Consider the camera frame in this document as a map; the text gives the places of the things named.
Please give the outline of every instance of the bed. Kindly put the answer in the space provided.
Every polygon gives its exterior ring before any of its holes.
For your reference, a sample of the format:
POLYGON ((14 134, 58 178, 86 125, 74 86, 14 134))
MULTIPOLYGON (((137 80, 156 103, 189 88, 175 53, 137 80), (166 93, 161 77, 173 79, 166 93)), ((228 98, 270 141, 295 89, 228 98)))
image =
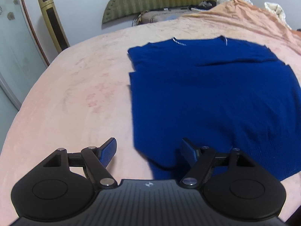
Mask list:
MULTIPOLYGON (((33 86, 8 132, 0 156, 0 226, 17 218, 10 200, 13 185, 58 147, 80 152, 115 137, 117 153, 108 166, 115 179, 152 179, 147 161, 133 147, 128 76, 133 68, 127 50, 172 37, 220 35, 265 44, 301 82, 301 32, 290 31, 271 13, 241 0, 72 46, 33 86)), ((72 171, 83 175, 81 169, 72 171)), ((287 199, 280 218, 286 221, 301 204, 301 173, 282 184, 287 199)))

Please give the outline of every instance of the white logo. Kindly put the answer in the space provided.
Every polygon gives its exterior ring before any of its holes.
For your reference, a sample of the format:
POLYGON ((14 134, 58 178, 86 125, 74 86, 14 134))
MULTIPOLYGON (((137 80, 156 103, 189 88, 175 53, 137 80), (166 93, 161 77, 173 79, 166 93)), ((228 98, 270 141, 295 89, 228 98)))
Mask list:
POLYGON ((147 187, 152 187, 154 184, 153 184, 152 182, 147 182, 145 185, 146 185, 147 187))

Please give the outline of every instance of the metal screw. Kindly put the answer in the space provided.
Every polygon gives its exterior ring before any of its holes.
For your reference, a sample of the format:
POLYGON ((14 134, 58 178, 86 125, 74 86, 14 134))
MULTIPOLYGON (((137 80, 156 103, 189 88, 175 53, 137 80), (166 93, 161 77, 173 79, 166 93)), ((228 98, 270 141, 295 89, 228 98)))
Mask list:
POLYGON ((112 184, 114 184, 115 180, 110 178, 110 177, 106 177, 103 178, 102 180, 100 180, 100 184, 104 185, 104 186, 110 186, 112 184))
POLYGON ((195 185, 198 181, 194 177, 187 177, 183 179, 183 184, 195 185))

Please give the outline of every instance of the gray ribbed panel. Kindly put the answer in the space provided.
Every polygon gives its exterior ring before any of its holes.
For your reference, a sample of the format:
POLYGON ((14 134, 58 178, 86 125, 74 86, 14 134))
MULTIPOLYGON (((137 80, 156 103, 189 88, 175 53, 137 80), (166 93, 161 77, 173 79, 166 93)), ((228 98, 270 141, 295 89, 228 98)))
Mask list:
POLYGON ((83 213, 61 222, 25 218, 13 226, 284 226, 278 218, 238 222, 213 211, 198 191, 180 188, 173 180, 124 180, 103 190, 83 213))

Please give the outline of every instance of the blue sweater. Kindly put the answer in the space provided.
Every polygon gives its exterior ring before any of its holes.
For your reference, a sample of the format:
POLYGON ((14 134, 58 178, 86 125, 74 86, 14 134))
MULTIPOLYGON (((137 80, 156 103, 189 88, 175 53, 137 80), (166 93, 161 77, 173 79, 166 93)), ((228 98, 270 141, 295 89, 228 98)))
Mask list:
POLYGON ((218 152, 240 148, 279 180, 301 170, 300 86, 266 46, 221 36, 128 53, 134 145, 155 179, 188 171, 183 137, 218 152))

